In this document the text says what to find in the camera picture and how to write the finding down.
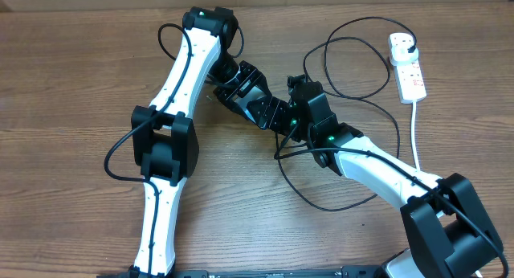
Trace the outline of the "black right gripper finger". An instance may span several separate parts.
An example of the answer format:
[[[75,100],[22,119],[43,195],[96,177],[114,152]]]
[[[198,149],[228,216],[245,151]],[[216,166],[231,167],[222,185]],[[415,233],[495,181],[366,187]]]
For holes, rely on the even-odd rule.
[[[276,97],[264,96],[258,100],[250,101],[247,104],[247,110],[259,128],[262,130],[273,129],[276,126],[277,106],[278,99]]]
[[[267,127],[275,133],[287,136],[294,127],[293,119],[298,120],[297,103],[272,97],[267,106]]]

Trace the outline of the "blue Galaxy smartphone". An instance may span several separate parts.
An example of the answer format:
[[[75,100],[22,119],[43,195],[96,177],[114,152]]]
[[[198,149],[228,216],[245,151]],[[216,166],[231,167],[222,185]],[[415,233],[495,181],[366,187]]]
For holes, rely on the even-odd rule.
[[[251,121],[252,123],[255,122],[255,119],[251,115],[249,109],[247,108],[248,104],[251,101],[258,100],[258,94],[257,93],[247,93],[243,98],[238,98],[236,100],[236,104],[238,105],[238,109],[241,110],[240,115],[243,116],[246,120]]]

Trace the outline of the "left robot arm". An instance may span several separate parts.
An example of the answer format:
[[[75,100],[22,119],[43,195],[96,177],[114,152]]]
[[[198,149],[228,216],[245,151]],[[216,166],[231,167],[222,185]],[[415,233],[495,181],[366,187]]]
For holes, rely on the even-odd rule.
[[[193,115],[206,79],[230,110],[255,121],[248,108],[270,95],[264,77],[228,52],[239,23],[230,9],[193,7],[182,20],[182,45],[162,89],[133,110],[133,149],[145,188],[141,244],[128,277],[171,277],[179,201],[198,163]]]

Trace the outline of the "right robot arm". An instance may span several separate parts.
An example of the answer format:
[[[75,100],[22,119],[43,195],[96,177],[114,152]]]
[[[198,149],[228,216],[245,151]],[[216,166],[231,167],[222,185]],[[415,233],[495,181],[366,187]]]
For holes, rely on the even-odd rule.
[[[337,120],[320,83],[288,81],[290,99],[275,98],[266,84],[247,85],[245,110],[263,129],[302,141],[321,167],[359,182],[399,210],[408,248],[385,262],[381,277],[470,277],[499,259],[503,244],[471,182],[460,174],[441,178],[378,148],[361,131]]]

